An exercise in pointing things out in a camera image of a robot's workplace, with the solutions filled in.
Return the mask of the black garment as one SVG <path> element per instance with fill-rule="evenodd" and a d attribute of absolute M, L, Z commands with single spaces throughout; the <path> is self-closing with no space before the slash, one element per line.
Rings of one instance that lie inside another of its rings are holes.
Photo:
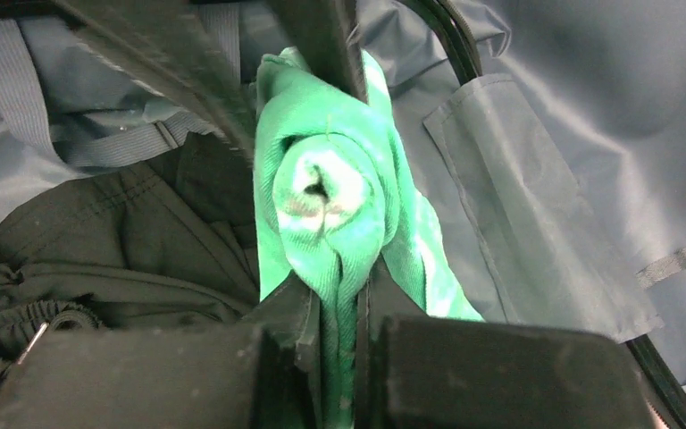
<path fill-rule="evenodd" d="M 0 387 L 42 325 L 232 323 L 258 295 L 250 164 L 191 134 L 155 158 L 65 182 L 0 223 Z"/>

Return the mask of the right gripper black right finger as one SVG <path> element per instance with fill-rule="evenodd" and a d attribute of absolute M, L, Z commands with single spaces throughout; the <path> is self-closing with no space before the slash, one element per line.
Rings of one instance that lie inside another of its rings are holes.
<path fill-rule="evenodd" d="M 427 315 L 378 260 L 357 302 L 358 428 L 657 428 L 606 337 Z"/>

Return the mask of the green garment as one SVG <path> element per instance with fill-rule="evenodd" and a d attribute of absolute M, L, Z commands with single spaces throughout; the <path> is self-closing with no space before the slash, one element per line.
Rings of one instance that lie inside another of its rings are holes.
<path fill-rule="evenodd" d="M 354 424 L 356 298 L 383 259 L 427 314 L 480 319 L 416 188 L 385 75 L 362 55 L 362 102 L 315 77 L 294 48 L 257 71 L 254 205 L 260 295 L 296 274 L 321 301 L 322 424 Z"/>

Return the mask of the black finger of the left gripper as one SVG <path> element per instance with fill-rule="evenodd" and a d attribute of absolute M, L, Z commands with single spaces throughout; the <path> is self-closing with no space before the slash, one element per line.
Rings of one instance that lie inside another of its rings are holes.
<path fill-rule="evenodd" d="M 256 118 L 219 45 L 183 1 L 59 1 L 78 37 L 136 80 L 223 131 L 255 157 Z"/>
<path fill-rule="evenodd" d="M 368 101 L 355 1 L 274 0 L 267 4 L 317 78 Z"/>

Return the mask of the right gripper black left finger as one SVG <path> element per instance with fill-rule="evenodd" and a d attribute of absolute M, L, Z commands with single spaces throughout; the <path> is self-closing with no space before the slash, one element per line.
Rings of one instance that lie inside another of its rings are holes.
<path fill-rule="evenodd" d="M 320 312 L 290 275 L 235 324 L 42 335 L 0 428 L 316 428 Z"/>

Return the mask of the yellow Pikachu hard-shell suitcase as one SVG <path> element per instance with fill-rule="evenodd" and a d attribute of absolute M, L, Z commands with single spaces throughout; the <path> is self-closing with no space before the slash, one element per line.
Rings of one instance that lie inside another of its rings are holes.
<path fill-rule="evenodd" d="M 92 50 L 59 1 L 0 1 L 0 192 L 25 188 L 20 164 L 47 177 L 33 197 L 65 182 L 114 172 L 182 147 L 191 134 L 214 135 L 236 149 L 223 131 L 136 80 Z M 270 23 L 269 53 L 240 71 L 237 1 L 183 1 L 209 39 L 227 55 L 255 111 L 257 71 L 266 55 L 297 48 L 263 1 L 256 12 Z M 448 264 L 480 313 L 467 322 L 589 332 L 627 352 L 660 425 L 686 428 L 686 391 L 659 354 L 649 332 L 660 316 L 648 288 L 686 269 L 686 247 L 632 271 L 609 243 L 571 170 L 515 82 L 481 66 L 479 47 L 449 1 L 409 1 L 448 57 L 458 88 L 431 108 L 427 97 L 409 104 L 427 111 L 405 118 L 389 85 L 383 56 L 360 40 L 366 21 L 356 2 L 359 46 L 381 67 L 393 117 L 416 188 L 439 219 Z M 253 208 L 255 158 L 252 172 Z M 11 214 L 19 206 L 13 206 Z M 42 325 L 7 377 L 27 356 Z"/>

